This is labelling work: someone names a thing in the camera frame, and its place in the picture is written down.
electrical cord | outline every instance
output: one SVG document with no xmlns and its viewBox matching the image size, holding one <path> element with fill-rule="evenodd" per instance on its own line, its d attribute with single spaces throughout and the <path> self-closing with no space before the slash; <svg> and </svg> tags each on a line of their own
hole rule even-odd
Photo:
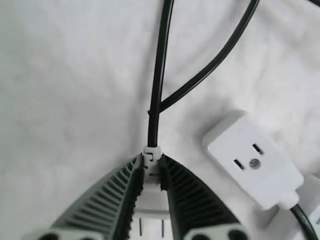
<svg viewBox="0 0 320 240">
<path fill-rule="evenodd" d="M 174 0 L 164 0 L 158 45 L 156 50 L 155 68 L 151 95 L 151 104 L 149 111 L 149 126 L 148 126 L 148 147 L 157 147 L 158 145 L 158 127 L 159 127 L 159 114 L 160 102 L 162 95 L 162 87 L 164 81 L 164 72 L 166 65 L 167 45 L 169 38 L 169 28 L 172 15 Z"/>
<path fill-rule="evenodd" d="M 160 103 L 160 112 L 166 110 L 171 105 L 176 103 L 182 97 L 184 97 L 187 93 L 189 93 L 193 88 L 195 88 L 199 83 L 201 83 L 206 77 L 208 77 L 227 57 L 227 55 L 234 48 L 242 33 L 245 31 L 251 17 L 255 13 L 255 10 L 258 6 L 259 0 L 251 0 L 248 8 L 246 9 L 243 17 L 241 18 L 238 26 L 234 30 L 233 34 L 224 45 L 222 50 L 217 54 L 217 56 L 207 65 L 205 66 L 197 75 L 191 78 L 186 84 L 180 87 L 177 91 L 175 91 L 172 95 L 167 97 L 164 101 Z"/>
<path fill-rule="evenodd" d="M 293 208 L 290 209 L 297 221 L 299 222 L 306 239 L 308 240 L 319 240 L 317 234 L 312 227 L 311 222 L 309 221 L 305 212 L 301 209 L 301 207 L 297 204 Z"/>
<path fill-rule="evenodd" d="M 308 0 L 308 1 L 320 7 L 320 0 Z"/>
</svg>

white outlet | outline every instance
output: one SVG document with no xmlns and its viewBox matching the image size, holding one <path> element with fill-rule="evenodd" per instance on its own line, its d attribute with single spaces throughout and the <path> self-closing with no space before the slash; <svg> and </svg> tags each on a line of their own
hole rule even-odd
<svg viewBox="0 0 320 240">
<path fill-rule="evenodd" d="M 208 155 L 268 210 L 290 209 L 304 178 L 284 151 L 244 111 L 234 111 L 203 137 Z"/>
</svg>

white extension cord outlet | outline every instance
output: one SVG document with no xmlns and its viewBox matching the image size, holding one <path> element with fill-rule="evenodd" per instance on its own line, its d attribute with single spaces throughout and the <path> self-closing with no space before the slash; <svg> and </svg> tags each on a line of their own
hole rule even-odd
<svg viewBox="0 0 320 240">
<path fill-rule="evenodd" d="M 317 236 L 320 236 L 320 179 L 312 175 L 306 176 L 297 193 L 300 195 L 299 205 L 308 216 Z M 266 231 L 270 239 L 306 239 L 295 217 L 282 209 L 272 219 Z"/>
<path fill-rule="evenodd" d="M 291 159 L 237 110 L 203 137 L 209 156 L 263 209 L 294 207 L 304 178 Z"/>
</svg>

white blanket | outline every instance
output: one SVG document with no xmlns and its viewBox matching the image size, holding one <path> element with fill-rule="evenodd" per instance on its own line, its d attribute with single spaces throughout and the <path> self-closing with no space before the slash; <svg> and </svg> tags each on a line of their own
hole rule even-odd
<svg viewBox="0 0 320 240">
<path fill-rule="evenodd" d="M 163 97 L 225 44 L 249 0 L 176 0 Z M 162 0 L 2 0 L 0 238 L 48 227 L 147 142 Z M 304 173 L 320 170 L 320 8 L 262 0 L 231 54 L 161 114 L 159 145 L 199 176 L 253 239 L 262 212 L 200 141 L 232 109 L 249 112 Z M 143 239 L 161 239 L 146 229 Z"/>
</svg>

outlet slot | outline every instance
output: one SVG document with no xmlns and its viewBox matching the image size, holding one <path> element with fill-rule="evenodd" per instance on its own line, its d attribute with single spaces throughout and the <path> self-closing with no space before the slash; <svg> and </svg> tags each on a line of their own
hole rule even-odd
<svg viewBox="0 0 320 240">
<path fill-rule="evenodd" d="M 241 162 L 239 162 L 237 159 L 234 160 L 234 163 L 241 169 L 241 170 L 245 170 L 245 167 L 241 164 Z"/>
<path fill-rule="evenodd" d="M 260 149 L 260 147 L 257 146 L 257 144 L 253 144 L 252 147 L 260 154 L 263 155 L 264 152 Z"/>
</svg>

